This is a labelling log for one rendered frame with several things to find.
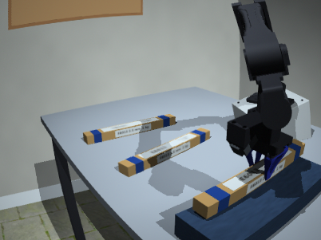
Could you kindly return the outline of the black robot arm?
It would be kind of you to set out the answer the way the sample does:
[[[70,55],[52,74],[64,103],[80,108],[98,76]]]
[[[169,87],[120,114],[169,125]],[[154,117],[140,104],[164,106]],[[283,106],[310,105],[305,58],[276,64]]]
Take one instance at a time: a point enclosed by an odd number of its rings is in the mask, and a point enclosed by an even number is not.
[[[281,128],[291,120],[295,101],[287,98],[286,85],[281,82],[289,75],[290,60],[287,46],[279,44],[272,31],[265,0],[246,5],[232,3],[232,8],[245,46],[249,79],[258,85],[258,92],[246,99],[257,106],[228,121],[226,140],[233,152],[243,157],[257,141],[271,146],[279,140]]]

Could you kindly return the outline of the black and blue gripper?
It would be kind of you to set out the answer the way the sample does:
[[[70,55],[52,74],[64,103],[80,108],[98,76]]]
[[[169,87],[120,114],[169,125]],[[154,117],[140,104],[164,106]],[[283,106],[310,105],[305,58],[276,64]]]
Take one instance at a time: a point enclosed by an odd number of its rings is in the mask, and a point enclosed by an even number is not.
[[[265,180],[270,179],[273,171],[275,170],[277,164],[284,157],[284,155],[288,151],[288,147],[292,144],[293,137],[289,136],[280,131],[280,137],[277,142],[272,144],[271,146],[257,141],[253,149],[246,156],[249,167],[253,164],[260,161],[261,155],[264,155],[264,174]],[[286,146],[287,145],[287,146]],[[284,147],[285,146],[285,147]],[[255,163],[252,158],[252,151],[256,151],[256,159]],[[260,154],[261,153],[261,154]]]

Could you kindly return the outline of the tan rectangular box with blue bands and white label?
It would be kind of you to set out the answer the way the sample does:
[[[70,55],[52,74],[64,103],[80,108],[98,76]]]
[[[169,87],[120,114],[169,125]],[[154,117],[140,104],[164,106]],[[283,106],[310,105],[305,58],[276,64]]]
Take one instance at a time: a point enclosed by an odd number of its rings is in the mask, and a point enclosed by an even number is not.
[[[305,143],[293,139],[287,147],[287,153],[277,164],[270,179],[303,154]],[[192,209],[204,218],[210,218],[266,182],[263,158],[239,174],[193,197]]]

